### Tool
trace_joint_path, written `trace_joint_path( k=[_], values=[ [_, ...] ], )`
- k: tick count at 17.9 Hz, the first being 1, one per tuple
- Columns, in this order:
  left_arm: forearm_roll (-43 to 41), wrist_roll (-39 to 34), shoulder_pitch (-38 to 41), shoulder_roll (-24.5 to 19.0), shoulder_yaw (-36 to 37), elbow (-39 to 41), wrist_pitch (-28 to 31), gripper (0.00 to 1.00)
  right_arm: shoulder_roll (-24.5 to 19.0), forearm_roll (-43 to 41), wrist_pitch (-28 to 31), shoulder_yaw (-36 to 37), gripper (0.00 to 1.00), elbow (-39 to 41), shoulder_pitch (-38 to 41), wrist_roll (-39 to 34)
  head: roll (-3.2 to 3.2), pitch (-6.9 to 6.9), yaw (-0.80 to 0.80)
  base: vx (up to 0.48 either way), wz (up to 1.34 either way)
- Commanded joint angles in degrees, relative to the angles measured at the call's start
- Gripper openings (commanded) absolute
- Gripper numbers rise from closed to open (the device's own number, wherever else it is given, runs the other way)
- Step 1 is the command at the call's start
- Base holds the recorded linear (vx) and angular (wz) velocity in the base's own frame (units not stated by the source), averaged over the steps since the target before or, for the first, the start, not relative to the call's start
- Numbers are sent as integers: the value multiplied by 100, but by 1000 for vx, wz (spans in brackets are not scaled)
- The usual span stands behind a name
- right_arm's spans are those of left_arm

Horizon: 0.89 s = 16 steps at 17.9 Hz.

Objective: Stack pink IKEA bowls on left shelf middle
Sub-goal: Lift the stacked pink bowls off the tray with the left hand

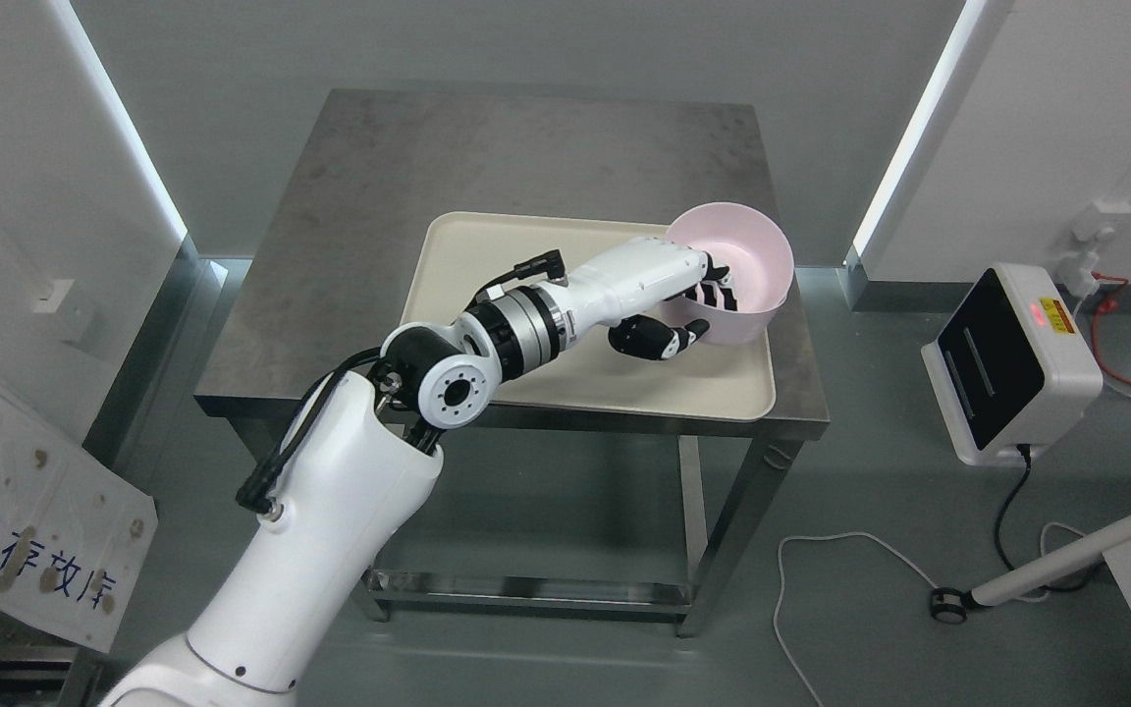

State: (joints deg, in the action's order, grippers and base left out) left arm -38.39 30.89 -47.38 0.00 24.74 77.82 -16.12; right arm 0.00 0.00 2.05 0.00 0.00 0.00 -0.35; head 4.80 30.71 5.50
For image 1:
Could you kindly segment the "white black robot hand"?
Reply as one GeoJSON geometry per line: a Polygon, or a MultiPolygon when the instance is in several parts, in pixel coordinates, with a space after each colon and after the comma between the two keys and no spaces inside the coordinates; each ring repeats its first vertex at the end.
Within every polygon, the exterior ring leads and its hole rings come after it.
{"type": "Polygon", "coordinates": [[[690,299],[739,310],[726,264],[690,245],[661,238],[634,238],[611,247],[566,273],[560,285],[543,285],[563,317],[560,350],[575,348],[592,328],[608,330],[612,350],[624,356],[675,357],[703,339],[710,324],[697,318],[672,327],[648,316],[661,301],[690,299]]]}

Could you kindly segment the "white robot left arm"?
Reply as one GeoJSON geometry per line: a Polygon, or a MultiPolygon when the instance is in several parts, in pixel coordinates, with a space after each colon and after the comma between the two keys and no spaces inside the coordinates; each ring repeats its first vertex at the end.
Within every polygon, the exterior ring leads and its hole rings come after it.
{"type": "Polygon", "coordinates": [[[333,620],[443,469],[444,431],[499,385],[551,361],[556,302],[513,285],[566,281],[555,250],[477,291],[454,325],[404,325],[301,399],[280,443],[238,489],[254,537],[192,626],[135,664],[106,706],[295,706],[333,620]]]}

